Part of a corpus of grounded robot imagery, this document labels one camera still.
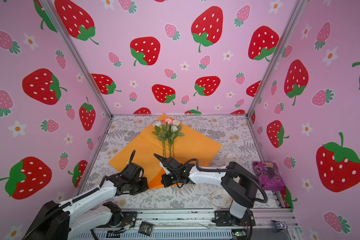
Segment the cream fake rose stem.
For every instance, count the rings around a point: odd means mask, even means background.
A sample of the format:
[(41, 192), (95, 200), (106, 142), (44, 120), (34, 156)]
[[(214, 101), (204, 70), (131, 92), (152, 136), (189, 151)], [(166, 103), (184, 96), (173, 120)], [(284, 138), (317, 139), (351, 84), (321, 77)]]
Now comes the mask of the cream fake rose stem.
[(172, 157), (175, 157), (175, 139), (177, 136), (183, 137), (184, 134), (181, 132), (182, 130), (182, 124), (178, 120), (173, 120), (171, 123), (171, 135), (170, 135), (170, 145), (171, 145), (171, 151), (172, 151)]

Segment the white fake flower stem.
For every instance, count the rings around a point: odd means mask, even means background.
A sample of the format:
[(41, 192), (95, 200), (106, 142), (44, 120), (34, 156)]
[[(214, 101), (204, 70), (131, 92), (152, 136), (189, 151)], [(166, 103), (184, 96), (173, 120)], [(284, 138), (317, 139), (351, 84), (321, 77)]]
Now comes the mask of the white fake flower stem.
[(170, 125), (169, 128), (169, 138), (168, 138), (168, 143), (169, 143), (169, 149), (170, 149), (170, 157), (173, 157), (174, 155), (174, 141), (175, 138), (177, 137), (178, 133), (179, 133), (179, 128), (176, 125)]

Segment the white fake rose stem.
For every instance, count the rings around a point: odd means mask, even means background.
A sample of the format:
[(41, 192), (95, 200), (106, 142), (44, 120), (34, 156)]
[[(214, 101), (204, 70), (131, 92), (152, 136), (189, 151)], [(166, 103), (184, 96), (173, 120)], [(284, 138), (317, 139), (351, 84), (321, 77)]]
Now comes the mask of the white fake rose stem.
[(167, 156), (166, 153), (166, 140), (167, 140), (167, 123), (165, 121), (155, 121), (153, 123), (153, 127), (155, 129), (154, 132), (152, 132), (152, 134), (154, 134), (155, 136), (157, 136), (158, 140), (162, 143), (162, 147), (163, 147), (163, 157)]

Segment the pink fake rose stem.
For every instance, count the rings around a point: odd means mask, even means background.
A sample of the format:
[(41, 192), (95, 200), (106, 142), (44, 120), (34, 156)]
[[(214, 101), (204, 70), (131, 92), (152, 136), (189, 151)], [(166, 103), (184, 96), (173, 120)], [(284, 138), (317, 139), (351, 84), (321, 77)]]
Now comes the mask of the pink fake rose stem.
[(163, 130), (165, 132), (165, 139), (168, 141), (168, 145), (169, 145), (169, 152), (170, 152), (170, 157), (173, 156), (173, 143), (174, 143), (174, 133), (173, 133), (173, 129), (172, 129), (172, 123), (173, 123), (173, 119), (171, 118), (166, 118), (164, 120), (164, 124), (163, 124)]

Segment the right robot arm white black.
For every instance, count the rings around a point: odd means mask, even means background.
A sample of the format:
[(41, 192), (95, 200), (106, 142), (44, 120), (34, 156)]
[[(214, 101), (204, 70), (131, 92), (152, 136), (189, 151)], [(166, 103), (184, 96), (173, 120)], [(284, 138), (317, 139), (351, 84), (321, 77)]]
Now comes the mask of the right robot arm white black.
[(221, 168), (203, 168), (197, 159), (181, 164), (172, 157), (164, 158), (157, 154), (154, 156), (166, 172), (162, 175), (162, 184), (166, 188), (172, 185), (181, 188), (186, 184), (222, 186), (233, 199), (229, 216), (236, 221), (244, 220), (255, 202), (264, 204), (268, 202), (268, 196), (260, 180), (236, 162), (230, 162)]

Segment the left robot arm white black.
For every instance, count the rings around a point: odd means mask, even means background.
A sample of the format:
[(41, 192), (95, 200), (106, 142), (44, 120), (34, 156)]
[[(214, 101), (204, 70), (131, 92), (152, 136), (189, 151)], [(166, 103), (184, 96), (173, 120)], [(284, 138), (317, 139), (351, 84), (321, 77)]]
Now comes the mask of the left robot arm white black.
[(121, 208), (110, 199), (136, 195), (148, 188), (144, 169), (128, 163), (120, 173), (104, 176), (98, 186), (75, 198), (44, 204), (23, 238), (72, 240), (101, 226), (116, 227), (118, 231), (124, 232), (133, 225), (133, 221), (126, 219)]

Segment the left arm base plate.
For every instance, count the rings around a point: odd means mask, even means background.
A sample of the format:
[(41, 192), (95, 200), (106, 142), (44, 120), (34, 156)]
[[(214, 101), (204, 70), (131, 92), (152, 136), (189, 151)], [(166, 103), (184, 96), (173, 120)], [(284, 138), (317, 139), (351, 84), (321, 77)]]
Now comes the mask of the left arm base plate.
[(111, 228), (134, 227), (137, 219), (137, 212), (117, 212), (113, 213), (107, 226)]

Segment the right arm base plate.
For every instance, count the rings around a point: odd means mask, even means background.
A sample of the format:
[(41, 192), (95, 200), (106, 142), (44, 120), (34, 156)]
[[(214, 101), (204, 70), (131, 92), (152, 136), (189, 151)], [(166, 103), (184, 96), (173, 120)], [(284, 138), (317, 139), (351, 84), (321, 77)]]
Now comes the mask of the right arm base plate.
[(215, 211), (214, 216), (215, 217), (212, 219), (212, 222), (218, 227), (254, 227), (256, 225), (255, 218), (251, 210), (247, 210), (241, 219), (234, 217), (229, 211), (222, 210)]

